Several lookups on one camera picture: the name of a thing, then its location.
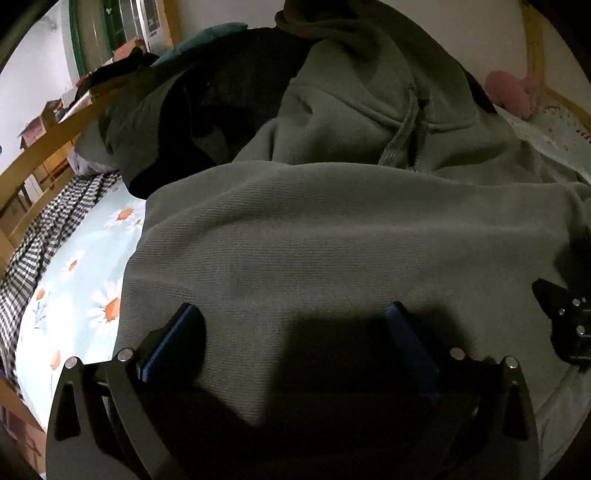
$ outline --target floral bedsheet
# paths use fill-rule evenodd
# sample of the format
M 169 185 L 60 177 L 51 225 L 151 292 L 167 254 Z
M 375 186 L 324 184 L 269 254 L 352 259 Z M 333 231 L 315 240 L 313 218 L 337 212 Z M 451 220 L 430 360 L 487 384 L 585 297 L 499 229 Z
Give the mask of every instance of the floral bedsheet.
M 47 430 L 64 362 L 110 360 L 125 266 L 145 218 L 145 201 L 118 181 L 58 250 L 22 318 L 16 372 L 22 396 Z

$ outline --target gingham fabric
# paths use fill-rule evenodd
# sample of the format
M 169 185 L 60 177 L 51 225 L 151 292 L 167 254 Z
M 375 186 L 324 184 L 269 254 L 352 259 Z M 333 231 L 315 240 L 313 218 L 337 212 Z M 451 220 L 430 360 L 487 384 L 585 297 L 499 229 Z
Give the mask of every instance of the gingham fabric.
M 113 184 L 118 173 L 75 177 L 31 222 L 0 284 L 0 354 L 17 393 L 15 352 L 22 315 L 57 250 Z

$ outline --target white wall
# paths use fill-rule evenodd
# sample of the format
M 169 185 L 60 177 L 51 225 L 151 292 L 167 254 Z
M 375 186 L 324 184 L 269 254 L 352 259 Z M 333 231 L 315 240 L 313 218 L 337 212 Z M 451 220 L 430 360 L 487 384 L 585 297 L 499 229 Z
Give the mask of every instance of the white wall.
M 274 27 L 275 14 L 284 0 L 176 0 L 183 38 L 227 22 L 244 22 L 251 28 Z
M 18 133 L 46 102 L 72 88 L 59 14 L 63 1 L 67 0 L 60 0 L 49 12 L 57 31 L 44 22 L 33 25 L 0 73 L 0 172 L 21 152 Z
M 50 10 L 50 15 L 52 15 L 53 12 L 55 12 L 56 17 L 59 17 L 57 22 L 61 31 L 68 73 L 70 74 L 72 85 L 75 85 L 76 82 L 80 80 L 80 75 L 78 74 L 76 58 L 74 57 L 74 47 L 72 46 L 72 29 L 70 28 L 70 0 L 60 0 L 56 6 Z
M 493 70 L 527 73 L 518 0 L 385 0 L 425 29 L 476 80 Z

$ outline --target teal cloth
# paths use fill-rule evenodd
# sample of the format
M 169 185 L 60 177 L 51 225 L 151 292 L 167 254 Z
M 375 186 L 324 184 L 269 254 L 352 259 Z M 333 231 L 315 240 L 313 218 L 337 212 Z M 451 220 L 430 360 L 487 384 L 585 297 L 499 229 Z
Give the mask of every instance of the teal cloth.
M 152 67 L 162 65 L 164 62 L 175 59 L 181 53 L 192 50 L 200 45 L 210 43 L 216 38 L 225 37 L 226 35 L 247 30 L 248 25 L 241 22 L 224 23 L 222 25 L 215 25 L 214 27 L 201 30 L 197 35 L 189 40 L 182 41 L 178 45 L 166 51 L 158 60 L 156 60 Z

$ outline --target pink stuffed toy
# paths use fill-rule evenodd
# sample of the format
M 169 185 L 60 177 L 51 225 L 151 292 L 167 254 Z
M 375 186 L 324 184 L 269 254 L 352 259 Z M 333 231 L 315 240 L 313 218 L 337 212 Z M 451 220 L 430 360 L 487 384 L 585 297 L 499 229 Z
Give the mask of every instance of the pink stuffed toy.
M 538 111 L 540 87 L 531 75 L 519 80 L 502 70 L 490 72 L 486 77 L 485 91 L 492 103 L 523 120 Z

